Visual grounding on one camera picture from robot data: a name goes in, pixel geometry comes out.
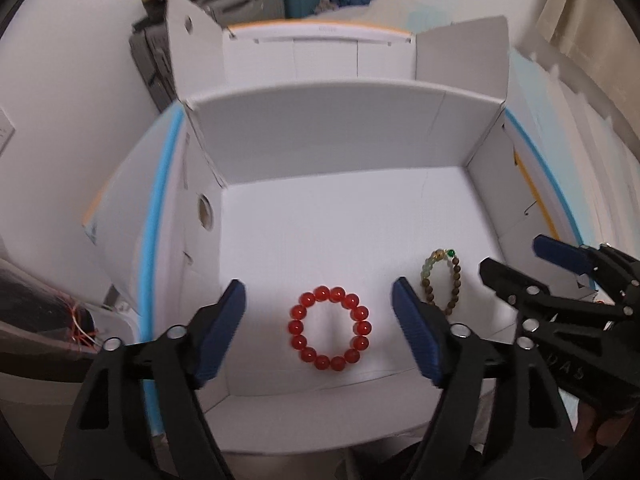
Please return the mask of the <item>person's right hand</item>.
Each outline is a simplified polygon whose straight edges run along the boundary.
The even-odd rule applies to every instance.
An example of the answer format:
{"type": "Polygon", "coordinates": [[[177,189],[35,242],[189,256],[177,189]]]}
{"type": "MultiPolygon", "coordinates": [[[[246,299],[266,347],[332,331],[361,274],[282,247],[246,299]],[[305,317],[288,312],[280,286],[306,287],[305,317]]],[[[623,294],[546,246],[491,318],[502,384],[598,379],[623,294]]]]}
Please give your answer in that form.
{"type": "Polygon", "coordinates": [[[634,412],[604,420],[594,408],[580,401],[574,430],[574,448],[577,456],[583,460],[596,445],[614,448],[623,439],[633,420],[634,412]]]}

